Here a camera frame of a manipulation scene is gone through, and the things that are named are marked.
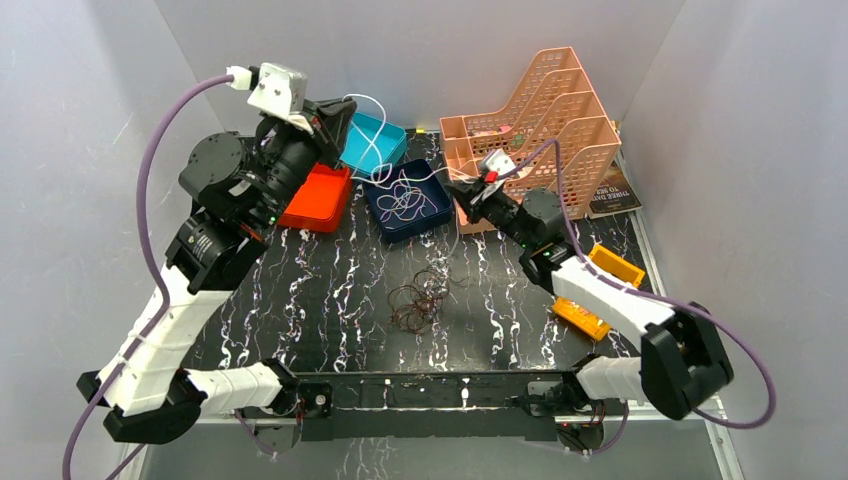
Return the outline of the peach plastic file organizer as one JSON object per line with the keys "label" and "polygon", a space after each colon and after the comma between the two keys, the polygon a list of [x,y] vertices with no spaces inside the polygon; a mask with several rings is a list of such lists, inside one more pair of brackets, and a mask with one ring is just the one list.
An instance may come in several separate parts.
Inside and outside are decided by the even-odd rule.
{"label": "peach plastic file organizer", "polygon": [[443,117],[441,151],[452,181],[479,176],[484,157],[503,150],[520,162],[548,139],[560,143],[534,159],[503,190],[515,200],[535,187],[562,190],[572,220],[584,218],[621,140],[570,47],[539,51],[500,110]]}

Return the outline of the yellow bin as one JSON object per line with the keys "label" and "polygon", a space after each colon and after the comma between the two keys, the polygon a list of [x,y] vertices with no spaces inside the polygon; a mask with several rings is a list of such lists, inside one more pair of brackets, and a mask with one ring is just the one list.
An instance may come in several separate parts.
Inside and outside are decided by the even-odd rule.
{"label": "yellow bin", "polygon": [[[601,244],[592,248],[588,258],[604,272],[634,288],[639,288],[646,276],[644,270]],[[569,299],[558,297],[552,311],[594,341],[602,340],[611,330],[608,323]]]}

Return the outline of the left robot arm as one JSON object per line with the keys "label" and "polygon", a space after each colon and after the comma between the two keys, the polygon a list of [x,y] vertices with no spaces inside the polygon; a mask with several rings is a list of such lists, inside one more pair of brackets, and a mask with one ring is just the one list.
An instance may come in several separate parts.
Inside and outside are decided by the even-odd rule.
{"label": "left robot arm", "polygon": [[267,114],[253,135],[220,132],[195,145],[178,179],[191,214],[166,251],[158,285],[117,356],[77,383],[107,409],[113,440],[161,445],[205,417],[247,408],[290,416],[302,406],[298,378],[276,359],[210,371],[183,360],[264,254],[263,231],[312,169],[340,166],[356,109],[348,97],[306,101],[304,126]]}

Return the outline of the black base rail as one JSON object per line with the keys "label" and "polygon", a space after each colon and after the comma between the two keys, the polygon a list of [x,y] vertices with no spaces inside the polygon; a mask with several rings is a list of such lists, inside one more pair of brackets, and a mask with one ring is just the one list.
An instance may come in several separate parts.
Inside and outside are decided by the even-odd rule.
{"label": "black base rail", "polygon": [[556,418],[599,403],[566,371],[303,373],[305,441],[521,437],[554,441]]}

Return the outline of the dark book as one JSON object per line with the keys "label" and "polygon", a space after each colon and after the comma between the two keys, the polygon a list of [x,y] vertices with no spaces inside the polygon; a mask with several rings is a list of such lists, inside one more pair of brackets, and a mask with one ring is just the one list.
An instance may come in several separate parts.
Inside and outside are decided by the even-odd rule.
{"label": "dark book", "polygon": [[590,219],[639,210],[642,203],[617,161],[604,173],[588,209]]}

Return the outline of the red square tray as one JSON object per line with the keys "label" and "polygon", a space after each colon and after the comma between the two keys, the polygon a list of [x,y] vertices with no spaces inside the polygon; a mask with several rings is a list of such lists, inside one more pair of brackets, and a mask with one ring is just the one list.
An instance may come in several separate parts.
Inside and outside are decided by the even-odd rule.
{"label": "red square tray", "polygon": [[352,185],[349,167],[333,169],[316,164],[277,224],[319,233],[334,232],[341,222]]}

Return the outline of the navy square tray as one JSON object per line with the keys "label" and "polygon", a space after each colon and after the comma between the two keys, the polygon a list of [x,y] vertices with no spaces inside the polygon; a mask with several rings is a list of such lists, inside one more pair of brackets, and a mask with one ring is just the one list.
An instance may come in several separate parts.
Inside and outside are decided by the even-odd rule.
{"label": "navy square tray", "polygon": [[369,211],[389,244],[446,225],[454,217],[453,200],[426,159],[396,164],[362,183]]}

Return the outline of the teal square tray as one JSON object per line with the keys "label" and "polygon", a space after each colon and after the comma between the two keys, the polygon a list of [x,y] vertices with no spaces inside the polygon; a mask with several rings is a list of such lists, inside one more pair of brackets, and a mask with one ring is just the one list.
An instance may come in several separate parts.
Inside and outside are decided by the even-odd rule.
{"label": "teal square tray", "polygon": [[396,164],[407,151],[406,131],[387,123],[378,132],[382,121],[355,113],[341,160],[356,178],[377,176]]}

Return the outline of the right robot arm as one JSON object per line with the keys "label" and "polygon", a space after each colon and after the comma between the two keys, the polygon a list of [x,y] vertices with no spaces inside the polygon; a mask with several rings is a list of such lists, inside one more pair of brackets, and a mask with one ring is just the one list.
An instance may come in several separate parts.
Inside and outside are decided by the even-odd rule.
{"label": "right robot arm", "polygon": [[734,378],[717,328],[694,305],[666,306],[579,257],[558,196],[533,189],[517,202],[480,180],[449,182],[471,222],[485,220],[523,250],[525,276],[548,293],[575,302],[622,333],[636,357],[590,355],[567,370],[565,405],[590,413],[602,400],[647,402],[681,420]]}

